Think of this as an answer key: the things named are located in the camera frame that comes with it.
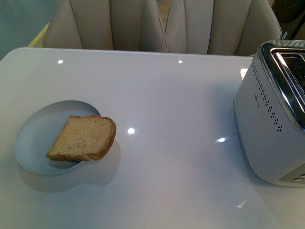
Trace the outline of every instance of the beige chair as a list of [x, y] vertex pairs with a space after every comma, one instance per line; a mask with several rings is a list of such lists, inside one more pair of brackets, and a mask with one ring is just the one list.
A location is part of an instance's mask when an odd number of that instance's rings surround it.
[[156, 0], [58, 0], [42, 45], [167, 52]]
[[172, 0], [168, 52], [249, 56], [281, 38], [268, 0]]

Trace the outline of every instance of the toaster vent hole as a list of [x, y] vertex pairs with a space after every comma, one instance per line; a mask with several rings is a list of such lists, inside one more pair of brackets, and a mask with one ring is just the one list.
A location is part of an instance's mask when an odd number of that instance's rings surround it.
[[265, 103], [265, 107], [267, 108], [268, 113], [270, 114], [270, 118], [272, 119], [272, 121], [274, 121], [274, 126], [277, 127], [277, 131], [282, 132], [283, 127], [279, 124], [279, 121], [276, 118], [275, 112], [273, 111], [273, 108], [270, 104], [270, 100], [268, 100], [268, 98], [267, 98], [267, 95], [265, 93], [265, 89], [263, 88], [263, 84], [261, 83], [261, 79], [259, 77], [259, 74], [257, 73], [256, 66], [255, 66], [254, 62], [252, 63], [252, 70], [253, 70], [253, 73], [254, 73], [254, 76], [255, 76], [255, 81], [256, 81], [256, 84], [258, 86], [258, 89], [261, 92], [261, 97], [263, 98], [263, 101]]

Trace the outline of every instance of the glossy table surface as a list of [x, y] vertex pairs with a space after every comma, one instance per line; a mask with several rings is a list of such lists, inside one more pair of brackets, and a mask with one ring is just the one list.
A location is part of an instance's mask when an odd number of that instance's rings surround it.
[[[0, 62], [0, 228], [305, 228], [305, 189], [262, 181], [239, 144], [233, 98], [251, 60], [11, 52]], [[113, 146], [65, 174], [28, 172], [14, 157], [18, 131], [65, 100], [111, 117]]]

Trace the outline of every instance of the bread slice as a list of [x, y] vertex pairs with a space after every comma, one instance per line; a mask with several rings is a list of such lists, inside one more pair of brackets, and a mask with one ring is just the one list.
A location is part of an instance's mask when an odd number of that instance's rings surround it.
[[47, 153], [51, 160], [100, 160], [113, 144], [115, 122], [99, 115], [71, 115], [52, 148]]

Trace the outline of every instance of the silver toaster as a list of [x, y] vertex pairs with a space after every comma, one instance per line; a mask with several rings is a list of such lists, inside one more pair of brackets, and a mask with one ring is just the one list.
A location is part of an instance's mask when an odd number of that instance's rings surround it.
[[252, 170], [271, 184], [305, 187], [305, 41], [262, 44], [234, 110]]

